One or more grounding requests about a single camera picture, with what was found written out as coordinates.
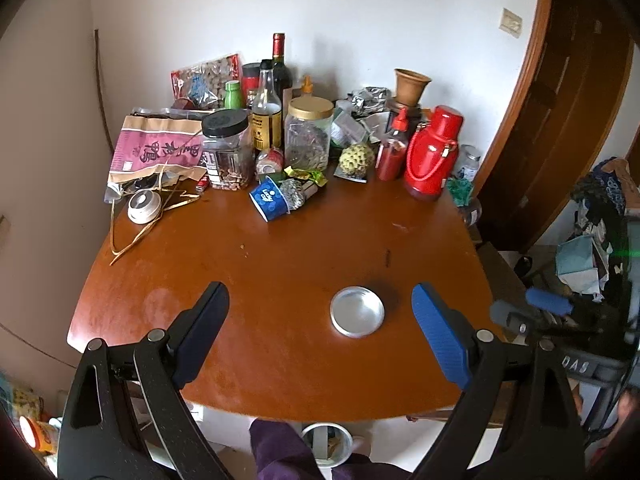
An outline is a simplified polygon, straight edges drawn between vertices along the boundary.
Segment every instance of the light switch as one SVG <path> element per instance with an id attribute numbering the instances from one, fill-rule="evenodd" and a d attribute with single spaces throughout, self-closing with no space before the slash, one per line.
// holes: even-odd
<path id="1" fill-rule="evenodd" d="M 500 30 L 508 32 L 514 38 L 519 38 L 522 33 L 522 18 L 509 9 L 503 9 Z"/>

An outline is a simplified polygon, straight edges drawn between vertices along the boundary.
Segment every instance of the terracotta cup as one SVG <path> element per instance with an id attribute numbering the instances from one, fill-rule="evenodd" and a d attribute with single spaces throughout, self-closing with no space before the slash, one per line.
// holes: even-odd
<path id="1" fill-rule="evenodd" d="M 423 74 L 396 68 L 396 101 L 409 107 L 417 105 L 430 82 L 431 78 Z"/>

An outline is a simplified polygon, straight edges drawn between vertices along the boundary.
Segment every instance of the red handle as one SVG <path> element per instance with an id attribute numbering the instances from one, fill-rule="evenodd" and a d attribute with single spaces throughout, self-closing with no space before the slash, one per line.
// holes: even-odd
<path id="1" fill-rule="evenodd" d="M 418 177 L 411 170 L 411 163 L 410 163 L 411 154 L 414 152 L 414 144 L 416 142 L 416 137 L 417 136 L 414 135 L 413 138 L 411 139 L 411 142 L 409 143 L 409 149 L 407 150 L 407 153 L 406 153 L 406 160 L 407 160 L 406 172 L 409 174 L 412 180 L 415 180 L 416 182 L 424 182 L 428 178 L 431 178 L 436 173 L 436 171 L 440 169 L 440 167 L 444 164 L 444 161 L 449 156 L 449 153 L 452 153 L 457 149 L 458 143 L 455 140 L 450 140 L 447 144 L 445 144 L 445 149 L 448 147 L 449 153 L 447 153 L 446 156 L 441 156 L 440 160 L 436 163 L 436 165 L 433 168 L 431 168 L 431 171 L 429 173 L 427 173 L 425 176 Z"/>

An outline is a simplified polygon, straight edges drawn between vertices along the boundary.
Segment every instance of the red sauce bottle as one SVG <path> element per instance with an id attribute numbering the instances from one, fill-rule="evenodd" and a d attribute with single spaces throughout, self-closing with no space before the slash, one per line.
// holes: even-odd
<path id="1" fill-rule="evenodd" d="M 406 108 L 402 108 L 391 123 L 391 129 L 380 139 L 376 162 L 376 174 L 380 180 L 393 180 L 400 175 L 409 145 L 406 136 L 408 127 Z"/>

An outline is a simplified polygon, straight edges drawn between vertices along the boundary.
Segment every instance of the red thermos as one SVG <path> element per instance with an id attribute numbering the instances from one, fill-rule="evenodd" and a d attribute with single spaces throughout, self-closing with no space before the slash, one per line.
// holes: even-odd
<path id="1" fill-rule="evenodd" d="M 458 158 L 458 133 L 462 114 L 436 106 L 431 123 L 415 133 L 406 154 L 404 186 L 416 198 L 435 199 L 442 193 Z"/>

